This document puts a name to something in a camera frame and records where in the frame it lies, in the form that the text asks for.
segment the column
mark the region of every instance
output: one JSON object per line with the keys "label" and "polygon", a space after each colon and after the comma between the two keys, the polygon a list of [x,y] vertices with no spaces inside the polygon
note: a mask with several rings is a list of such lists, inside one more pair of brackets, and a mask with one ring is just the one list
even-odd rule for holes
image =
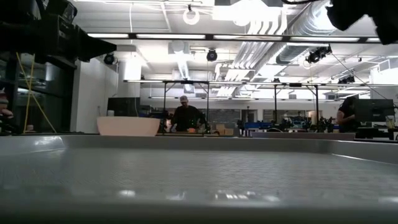
{"label": "column", "polygon": [[264,112],[263,109],[258,109],[257,110],[257,120],[262,121],[264,119]]}

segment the cardboard box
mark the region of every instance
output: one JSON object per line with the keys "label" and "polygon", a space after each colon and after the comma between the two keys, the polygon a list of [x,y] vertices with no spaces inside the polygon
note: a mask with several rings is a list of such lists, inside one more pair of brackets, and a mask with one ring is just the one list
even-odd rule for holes
{"label": "cardboard box", "polygon": [[234,135],[234,129],[232,128],[225,129],[225,135]]}
{"label": "cardboard box", "polygon": [[217,131],[220,133],[220,135],[225,135],[225,129],[217,130]]}
{"label": "cardboard box", "polygon": [[225,130],[225,124],[216,124],[216,130]]}

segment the yellow cable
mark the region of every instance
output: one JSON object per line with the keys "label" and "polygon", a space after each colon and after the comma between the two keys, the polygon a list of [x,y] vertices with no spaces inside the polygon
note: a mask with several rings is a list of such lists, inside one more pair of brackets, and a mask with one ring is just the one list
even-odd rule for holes
{"label": "yellow cable", "polygon": [[[31,68],[30,68],[30,80],[29,80],[29,84],[28,84],[28,88],[29,88],[29,89],[31,89],[31,86],[32,86],[33,68],[34,68],[34,66],[35,66],[35,56],[36,56],[36,54],[33,54],[32,66],[31,66]],[[27,117],[28,117],[28,115],[29,115],[30,95],[31,95],[31,92],[30,92],[30,90],[29,90],[29,92],[28,92],[28,97],[27,97],[26,113],[25,113],[24,134],[26,133]]]}
{"label": "yellow cable", "polygon": [[[18,53],[17,53],[17,58],[18,58],[19,66],[21,67],[22,73],[24,74],[24,78],[25,78],[26,85],[27,85],[28,88],[29,88],[29,93],[31,93],[31,92],[32,92],[32,89],[31,89],[31,86],[29,85],[29,82],[27,81],[26,73],[25,73],[24,67],[22,66],[21,59],[19,58],[19,54],[18,54]],[[53,132],[56,134],[57,131],[56,131],[55,128],[52,126],[52,124],[51,124],[50,120],[48,119],[48,117],[45,115],[45,113],[44,113],[42,107],[40,106],[40,103],[37,101],[35,95],[32,94],[32,97],[33,97],[33,99],[35,100],[35,102],[37,103],[37,106],[39,107],[40,111],[42,112],[42,114],[43,114],[45,120],[46,120],[46,121],[48,122],[48,124],[51,126]]]}

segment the spotlight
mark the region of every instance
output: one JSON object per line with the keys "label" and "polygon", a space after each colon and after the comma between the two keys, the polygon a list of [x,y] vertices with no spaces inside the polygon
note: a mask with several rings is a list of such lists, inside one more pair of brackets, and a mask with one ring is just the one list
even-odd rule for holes
{"label": "spotlight", "polygon": [[354,82],[355,82],[354,76],[350,75],[350,76],[347,78],[347,82],[348,82],[348,83],[354,83]]}
{"label": "spotlight", "polygon": [[214,62],[217,60],[217,53],[215,49],[210,49],[209,52],[207,53],[207,61],[209,62]]}
{"label": "spotlight", "polygon": [[114,56],[114,53],[106,54],[104,57],[104,63],[107,65],[114,65],[118,62],[118,59]]}
{"label": "spotlight", "polygon": [[331,47],[319,47],[316,49],[316,51],[311,51],[310,55],[305,59],[308,63],[317,63],[326,55],[332,53]]}

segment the computer monitor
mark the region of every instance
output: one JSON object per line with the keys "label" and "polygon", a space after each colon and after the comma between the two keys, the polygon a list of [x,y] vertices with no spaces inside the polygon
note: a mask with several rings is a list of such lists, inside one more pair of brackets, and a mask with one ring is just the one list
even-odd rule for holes
{"label": "computer monitor", "polygon": [[359,122],[386,122],[387,116],[395,116],[393,100],[356,100],[354,106]]}

